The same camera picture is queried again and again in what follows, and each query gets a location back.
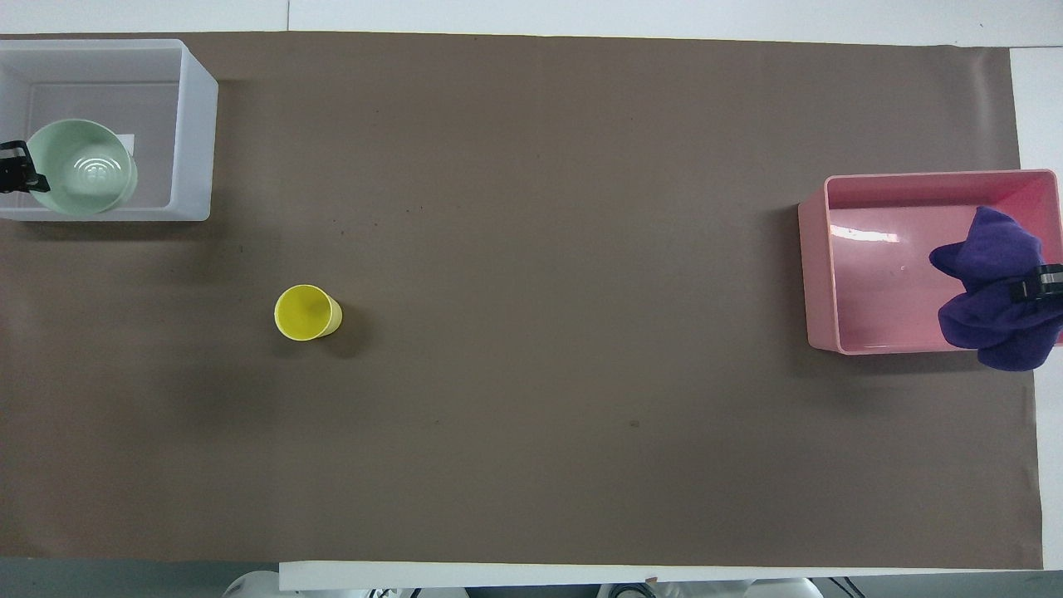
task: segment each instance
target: white table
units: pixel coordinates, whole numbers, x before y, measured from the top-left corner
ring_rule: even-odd
[[[1009,47],[1024,168],[1063,172],[1059,0],[0,0],[0,33],[381,31]],[[1034,375],[1044,566],[1063,569],[1063,354]],[[283,590],[956,573],[956,569],[281,564]]]

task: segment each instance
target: brown surface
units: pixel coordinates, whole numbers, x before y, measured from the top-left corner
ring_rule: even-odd
[[[1041,565],[1032,377],[809,348],[797,243],[1016,167],[1007,51],[183,38],[210,219],[0,223],[3,553]]]

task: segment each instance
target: pink plastic bin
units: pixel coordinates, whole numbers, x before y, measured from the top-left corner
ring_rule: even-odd
[[[1046,262],[1063,262],[1051,170],[827,178],[798,208],[809,344],[846,356],[958,351],[938,310],[963,286],[928,255],[966,238],[979,205],[1015,218]]]

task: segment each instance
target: purple towel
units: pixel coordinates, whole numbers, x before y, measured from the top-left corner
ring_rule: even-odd
[[[938,312],[949,344],[978,349],[978,361],[1008,372],[1045,363],[1063,330],[1063,301],[1013,304],[1009,286],[1044,263],[1041,240],[1008,216],[980,206],[967,240],[939,246],[930,262],[966,292]]]

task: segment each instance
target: yellow cup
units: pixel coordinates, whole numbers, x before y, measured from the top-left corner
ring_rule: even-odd
[[[339,328],[343,311],[327,292],[313,284],[297,284],[281,293],[273,308],[276,329],[292,341],[313,341]]]

